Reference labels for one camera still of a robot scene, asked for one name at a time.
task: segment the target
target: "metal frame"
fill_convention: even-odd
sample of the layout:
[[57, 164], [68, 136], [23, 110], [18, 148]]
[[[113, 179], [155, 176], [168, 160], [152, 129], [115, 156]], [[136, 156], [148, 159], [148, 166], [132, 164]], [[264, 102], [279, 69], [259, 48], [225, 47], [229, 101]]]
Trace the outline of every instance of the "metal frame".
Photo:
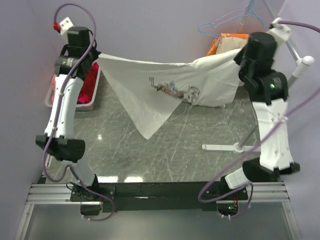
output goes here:
[[[262, 0], [266, 9], [272, 18], [277, 18], [278, 14], [273, 9], [269, 0]], [[239, 31], [242, 30], [243, 25], [246, 23], [247, 18], [242, 18], [240, 23]], [[289, 48], [295, 61], [300, 59], [300, 56], [296, 50], [295, 44], [289, 40], [286, 42], [287, 47]], [[244, 146], [246, 141], [254, 134], [257, 126], [252, 126], [248, 134], [240, 141], [239, 147], [244, 147], [244, 149], [250, 148], [250, 146]], [[224, 146], [225, 151], [233, 151], [234, 146]], [[51, 157], [46, 159], [46, 167], [49, 168], [51, 164]], [[292, 211], [290, 205], [290, 198], [288, 196], [284, 182], [261, 182], [253, 183], [253, 203], [282, 203], [283, 210], [285, 213], [286, 220], [288, 222], [289, 230], [293, 240], [302, 240], [299, 227]], [[250, 193], [251, 187], [247, 187], [247, 192]], [[20, 220], [20, 224], [15, 236], [15, 240], [24, 240], [25, 235], [32, 217], [33, 209], [35, 205], [99, 205], [100, 202], [71, 202], [71, 190], [66, 188], [65, 184], [32, 184], [25, 208]], [[233, 203], [229, 200], [219, 200], [216, 201], [217, 204], [223, 203]]]

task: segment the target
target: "electrical wire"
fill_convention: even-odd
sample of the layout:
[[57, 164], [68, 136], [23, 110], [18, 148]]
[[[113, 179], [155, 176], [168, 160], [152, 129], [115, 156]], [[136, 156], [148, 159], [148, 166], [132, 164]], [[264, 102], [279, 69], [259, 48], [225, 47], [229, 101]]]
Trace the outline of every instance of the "electrical wire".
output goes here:
[[94, 194], [96, 196], [99, 196], [107, 201], [109, 201], [111, 204], [112, 204], [112, 212], [104, 217], [104, 218], [99, 218], [99, 219], [96, 219], [96, 218], [89, 218], [87, 216], [84, 216], [84, 218], [88, 219], [89, 221], [94, 221], [94, 222], [98, 222], [98, 221], [103, 221], [103, 220], [106, 220], [108, 218], [110, 218], [114, 212], [116, 211], [116, 206], [115, 206], [115, 203], [107, 196], [104, 196], [98, 192], [95, 192], [95, 191], [92, 191], [91, 189], [89, 189], [80, 179], [79, 177], [77, 176], [75, 170], [73, 169], [73, 167], [71, 165], [66, 165], [63, 172], [62, 172], [62, 175], [60, 178], [58, 179], [53, 179], [48, 171], [47, 171], [47, 168], [46, 168], [46, 158], [47, 158], [47, 155], [48, 155], [48, 149], [49, 149], [49, 146], [50, 146], [50, 143], [52, 141], [52, 139], [54, 138], [55, 136], [55, 133], [57, 131], [57, 125], [58, 125], [58, 120], [59, 120], [59, 116], [60, 116], [60, 113], [61, 113], [61, 108], [62, 108], [62, 100], [63, 100], [63, 93], [65, 91], [65, 88], [67, 86], [67, 83], [68, 81], [70, 80], [71, 78], [71, 75], [72, 73], [76, 70], [76, 68], [79, 66], [79, 64], [85, 59], [85, 57], [88, 55], [88, 53], [90, 52], [91, 48], [93, 47], [93, 44], [96, 42], [96, 33], [97, 33], [97, 27], [96, 27], [96, 22], [95, 22], [95, 19], [94, 17], [92, 16], [92, 14], [83, 6], [77, 4], [77, 3], [65, 3], [65, 4], [62, 4], [61, 6], [58, 7], [58, 9], [55, 11], [55, 14], [54, 14], [54, 18], [53, 18], [53, 22], [56, 23], [57, 22], [57, 16], [58, 16], [58, 13], [59, 11], [66, 7], [66, 6], [75, 6], [75, 7], [78, 7], [82, 10], [84, 10], [88, 16], [90, 17], [92, 23], [93, 23], [93, 32], [92, 32], [92, 40], [88, 46], [88, 48], [85, 50], [85, 52], [83, 53], [83, 55], [79, 58], [79, 60], [74, 64], [74, 66], [70, 69], [69, 73], [66, 75], [65, 77], [65, 80], [61, 86], [61, 89], [60, 89], [60, 94], [58, 95], [58, 102], [57, 102], [57, 108], [56, 108], [56, 113], [55, 113], [55, 116], [54, 116], [54, 120], [53, 120], [53, 127], [52, 127], [52, 131], [51, 131], [51, 134], [50, 134], [50, 137], [43, 149], [43, 154], [42, 154], [42, 168], [43, 168], [43, 172], [44, 172], [44, 175], [51, 181], [51, 182], [54, 182], [54, 183], [57, 183], [57, 182], [60, 182], [66, 175], [66, 172], [67, 172], [67, 169], [70, 168], [70, 171], [71, 173], [74, 175], [74, 177], [76, 178], [77, 182], [89, 193], [91, 194]]
[[[279, 24], [286, 24], [286, 25], [294, 25], [294, 26], [299, 26], [299, 27], [304, 27], [304, 28], [308, 28], [311, 30], [314, 30], [318, 33], [320, 33], [320, 28], [313, 26], [313, 25], [309, 25], [306, 23], [301, 23], [301, 22], [295, 22], [295, 21], [284, 21], [284, 20], [279, 20], [278, 21]], [[283, 116], [279, 117], [278, 121], [275, 123], [275, 125], [273, 126], [273, 128], [266, 134], [266, 136], [258, 143], [256, 143], [252, 148], [250, 148], [249, 151], [247, 151], [246, 153], [244, 153], [243, 155], [241, 155], [240, 157], [238, 157], [236, 160], [234, 160], [234, 162], [232, 162], [231, 164], [229, 164], [227, 167], [225, 167], [223, 170], [221, 170], [211, 181], [207, 182], [207, 184], [201, 189], [201, 191], [199, 192], [198, 195], [198, 200], [201, 203], [212, 203], [218, 200], [221, 200], [225, 197], [228, 197], [229, 195], [238, 192], [240, 189], [246, 187], [246, 185], [240, 186], [226, 194], [223, 194], [221, 196], [212, 198], [212, 199], [202, 199], [202, 195], [211, 187], [211, 185], [218, 180], [219, 177], [221, 177], [225, 172], [227, 172], [228, 170], [230, 170], [232, 167], [234, 167], [236, 164], [238, 164], [239, 162], [243, 161], [246, 157], [248, 157], [250, 154], [252, 154], [258, 147], [259, 144], [262, 145], [277, 129], [278, 127], [282, 124], [283, 120], [286, 120], [289, 116], [291, 116], [293, 113], [295, 113], [296, 111], [298, 111], [299, 109], [303, 108], [305, 105], [307, 105], [311, 100], [313, 100], [317, 95], [320, 94], [320, 87], [313, 93], [311, 94], [307, 99], [305, 99], [303, 102], [301, 102], [300, 104], [298, 104], [297, 106], [295, 106], [293, 109], [291, 109], [290, 111], [286, 112]], [[251, 195], [253, 193], [253, 184], [251, 184]], [[251, 202], [252, 198], [250, 197], [248, 202], [247, 202], [247, 206], [249, 206], [250, 202]], [[236, 215], [232, 216], [238, 216], [239, 214], [243, 213], [243, 211], [237, 213]]]
[[[220, 26], [221, 24], [225, 24], [233, 19], [236, 19], [238, 17], [247, 17], [249, 15], [252, 15], [253, 17], [257, 18], [258, 21], [263, 25], [264, 28], [268, 28], [268, 26], [264, 23], [264, 21], [262, 20], [262, 18], [258, 15], [256, 15], [254, 13], [254, 7], [255, 7], [255, 1], [256, 0], [250, 0], [249, 4], [245, 7], [244, 10], [236, 10], [236, 11], [232, 11], [220, 18], [218, 18], [217, 20], [214, 21], [214, 23], [210, 23], [210, 22], [207, 22], [207, 23], [203, 23], [201, 24], [199, 27], [198, 27], [198, 31], [203, 34], [203, 35], [207, 35], [207, 36], [211, 36], [211, 37], [215, 37], [215, 38], [221, 38], [221, 36], [217, 33], [212, 33], [212, 32], [207, 32], [207, 31], [203, 31], [204, 28], [207, 28], [207, 27], [212, 27], [212, 28], [217, 28], [218, 26]], [[234, 13], [242, 13], [242, 12], [245, 12], [249, 7], [251, 6], [251, 8], [248, 10], [248, 13], [247, 14], [243, 14], [243, 15], [237, 15], [237, 16], [234, 16], [226, 21], [223, 21], [223, 22], [220, 22], [218, 23], [217, 25], [215, 25], [219, 20], [231, 15], [231, 14], [234, 14]]]

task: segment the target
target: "plastic bin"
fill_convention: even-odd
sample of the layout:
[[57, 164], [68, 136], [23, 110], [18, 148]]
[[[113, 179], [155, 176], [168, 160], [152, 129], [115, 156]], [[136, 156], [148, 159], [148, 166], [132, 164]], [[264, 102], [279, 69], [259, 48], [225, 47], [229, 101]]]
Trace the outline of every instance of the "plastic bin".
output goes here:
[[[91, 111], [94, 109], [97, 89], [98, 89], [98, 85], [99, 85], [100, 73], [101, 73], [101, 68], [99, 67], [98, 73], [96, 75], [96, 81], [95, 81], [95, 86], [94, 86], [94, 91], [93, 91], [91, 101], [86, 104], [77, 104], [76, 108], [75, 108], [76, 111]], [[52, 98], [53, 94], [54, 94], [54, 91], [52, 89], [52, 85], [50, 84], [49, 90], [48, 90], [46, 97], [45, 97], [45, 105], [49, 108], [52, 108], [51, 98]]]

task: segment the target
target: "printed graphic on cloth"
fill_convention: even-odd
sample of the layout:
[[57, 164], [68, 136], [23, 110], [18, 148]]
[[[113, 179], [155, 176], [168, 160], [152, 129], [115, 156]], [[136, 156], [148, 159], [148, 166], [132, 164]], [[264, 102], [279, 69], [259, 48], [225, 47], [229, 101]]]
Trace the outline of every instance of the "printed graphic on cloth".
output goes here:
[[97, 60], [141, 135], [149, 139], [181, 103], [216, 107], [231, 103], [239, 85], [239, 49], [191, 63], [135, 61], [107, 54]]

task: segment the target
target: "orange bag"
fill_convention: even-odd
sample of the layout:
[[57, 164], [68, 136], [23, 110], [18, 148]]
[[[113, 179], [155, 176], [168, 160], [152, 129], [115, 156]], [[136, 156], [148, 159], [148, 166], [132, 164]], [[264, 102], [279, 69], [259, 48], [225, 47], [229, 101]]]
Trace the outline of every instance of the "orange bag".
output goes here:
[[[220, 36], [222, 38], [229, 38], [229, 37], [235, 37], [240, 39], [248, 39], [249, 34], [243, 34], [243, 33], [221, 33]], [[213, 43], [209, 47], [209, 50], [206, 52], [206, 56], [214, 55], [217, 53], [218, 45], [221, 42], [221, 38], [217, 37], [214, 39]]]

